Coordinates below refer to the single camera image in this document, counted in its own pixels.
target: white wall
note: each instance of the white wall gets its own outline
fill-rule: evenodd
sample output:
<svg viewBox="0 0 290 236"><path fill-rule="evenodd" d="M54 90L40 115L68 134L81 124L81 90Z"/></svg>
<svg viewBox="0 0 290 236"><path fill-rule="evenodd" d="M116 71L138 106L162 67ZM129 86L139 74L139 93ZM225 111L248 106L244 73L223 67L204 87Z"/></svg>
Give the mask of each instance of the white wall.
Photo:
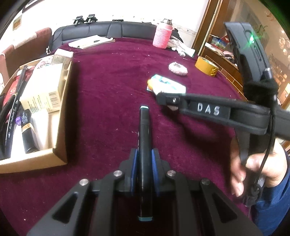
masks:
<svg viewBox="0 0 290 236"><path fill-rule="evenodd" d="M233 11L233 15L232 15L232 18L231 18L231 21L235 21L235 19L237 18L238 14L240 14L240 10L241 10L241 7L242 7L242 4L243 4L243 0L237 0L236 1L236 6L235 6L235 9Z"/></svg>
<svg viewBox="0 0 290 236"><path fill-rule="evenodd" d="M0 39L0 52L24 34L50 27L52 32L61 26L71 25L76 16L96 14L99 21L123 19L134 22L152 22L172 19L180 36L191 47L199 29L208 0L180 2L174 0L144 2L131 0L44 0L22 15L21 26L12 31L12 23Z"/></svg>

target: hand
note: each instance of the hand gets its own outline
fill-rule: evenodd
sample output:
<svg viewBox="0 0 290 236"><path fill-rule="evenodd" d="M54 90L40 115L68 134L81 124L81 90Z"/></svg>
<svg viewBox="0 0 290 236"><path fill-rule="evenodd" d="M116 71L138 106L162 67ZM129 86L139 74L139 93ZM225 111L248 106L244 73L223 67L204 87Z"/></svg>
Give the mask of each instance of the hand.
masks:
<svg viewBox="0 0 290 236"><path fill-rule="evenodd" d="M249 156L246 167L258 172L264 158L264 153ZM287 171L287 159L284 149L275 140L273 154L270 154L265 162L262 174L266 176L266 187L275 187L281 183ZM231 142L231 188L232 194L241 196L244 191L243 181L246 177L246 168L241 165L239 146L236 137Z"/></svg>

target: pink bottle cover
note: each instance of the pink bottle cover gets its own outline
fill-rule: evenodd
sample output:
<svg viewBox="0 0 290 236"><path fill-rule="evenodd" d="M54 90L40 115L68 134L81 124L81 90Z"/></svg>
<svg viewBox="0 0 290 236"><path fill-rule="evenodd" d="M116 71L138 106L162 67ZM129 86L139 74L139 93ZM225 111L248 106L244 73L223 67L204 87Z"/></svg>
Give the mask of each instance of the pink bottle cover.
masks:
<svg viewBox="0 0 290 236"><path fill-rule="evenodd" d="M172 26L166 23L160 23L156 27L153 46L165 49L172 33Z"/></svg>

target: maroon tablecloth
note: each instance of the maroon tablecloth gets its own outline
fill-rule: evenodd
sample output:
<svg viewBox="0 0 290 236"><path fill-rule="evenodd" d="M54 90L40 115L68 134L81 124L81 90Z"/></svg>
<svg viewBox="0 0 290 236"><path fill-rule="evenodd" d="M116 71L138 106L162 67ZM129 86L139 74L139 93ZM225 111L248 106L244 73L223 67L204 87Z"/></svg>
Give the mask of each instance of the maroon tablecloth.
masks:
<svg viewBox="0 0 290 236"><path fill-rule="evenodd" d="M62 48L75 52L66 114L69 163L0 175L0 209L20 236L80 179L103 178L128 159L130 149L137 146L141 105L150 108L153 147L159 149L161 158L190 178L211 179L234 199L229 187L233 130L168 114L146 91L147 80L159 74L184 84L190 93L238 99L222 74L207 76L195 68L196 59L155 48L149 40L122 38L84 50L67 44ZM187 67L187 76L168 70L174 61ZM246 212L242 204L238 206Z"/></svg>

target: green led light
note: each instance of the green led light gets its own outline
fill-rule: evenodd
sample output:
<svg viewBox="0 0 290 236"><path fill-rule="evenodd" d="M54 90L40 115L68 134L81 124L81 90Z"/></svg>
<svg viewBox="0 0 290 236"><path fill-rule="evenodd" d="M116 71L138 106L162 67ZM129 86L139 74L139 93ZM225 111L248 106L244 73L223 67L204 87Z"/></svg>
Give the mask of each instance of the green led light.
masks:
<svg viewBox="0 0 290 236"><path fill-rule="evenodd" d="M254 43L255 41L254 41L254 35L251 35L251 37L250 37L250 43Z"/></svg>

